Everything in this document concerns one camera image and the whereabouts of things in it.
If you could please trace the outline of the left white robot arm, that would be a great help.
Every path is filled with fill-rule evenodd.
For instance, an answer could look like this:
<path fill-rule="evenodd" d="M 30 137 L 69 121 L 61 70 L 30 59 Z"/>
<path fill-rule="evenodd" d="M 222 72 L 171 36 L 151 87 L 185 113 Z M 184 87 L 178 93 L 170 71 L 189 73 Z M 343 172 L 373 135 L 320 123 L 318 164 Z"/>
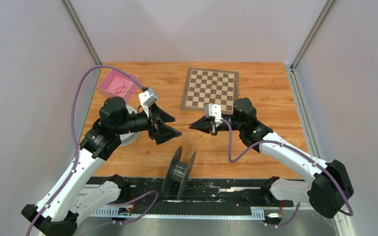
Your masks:
<path fill-rule="evenodd" d="M 79 197 L 84 185 L 121 145 L 121 136 L 147 131 L 157 145 L 181 136 L 169 124 L 175 119 L 152 104 L 147 112 L 129 113 L 121 97 L 110 97 L 99 110 L 99 118 L 84 139 L 75 142 L 76 150 L 69 167 L 37 204 L 26 205 L 22 215 L 33 228 L 47 236 L 71 236 L 78 226 L 104 205 L 117 201 L 124 204 L 131 197 L 130 183 L 113 175 L 99 188 Z"/>

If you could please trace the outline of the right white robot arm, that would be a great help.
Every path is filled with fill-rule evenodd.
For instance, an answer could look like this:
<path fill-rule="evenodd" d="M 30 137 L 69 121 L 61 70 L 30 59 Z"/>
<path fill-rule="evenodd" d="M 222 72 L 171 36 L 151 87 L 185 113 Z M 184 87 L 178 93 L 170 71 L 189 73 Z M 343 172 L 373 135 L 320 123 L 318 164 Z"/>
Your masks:
<path fill-rule="evenodd" d="M 267 205 L 290 200 L 306 203 L 320 215 L 333 218 L 337 213 L 353 216 L 349 202 L 354 194 L 345 165 L 306 153 L 282 138 L 257 119 L 256 108 L 248 98 L 234 102 L 233 113 L 221 112 L 221 105 L 208 104 L 205 115 L 189 125 L 190 129 L 211 135 L 229 132 L 228 160 L 235 163 L 249 150 L 270 156 L 296 172 L 303 181 L 277 178 L 261 192 Z"/>

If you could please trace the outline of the black cable spool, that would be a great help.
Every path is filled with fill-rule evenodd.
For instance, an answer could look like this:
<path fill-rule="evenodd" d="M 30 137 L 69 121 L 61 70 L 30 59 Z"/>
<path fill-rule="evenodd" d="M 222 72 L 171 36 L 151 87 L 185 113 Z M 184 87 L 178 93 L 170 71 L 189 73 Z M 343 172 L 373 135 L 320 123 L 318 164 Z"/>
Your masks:
<path fill-rule="evenodd" d="M 179 146 L 171 159 L 162 184 L 162 194 L 168 194 L 173 184 L 178 183 L 179 190 L 177 192 L 177 199 L 181 199 L 181 197 L 183 196 L 184 189 L 189 180 L 196 158 L 196 151 L 194 151 L 190 157 L 189 162 L 184 163 L 181 161 L 182 153 L 183 147 Z"/>

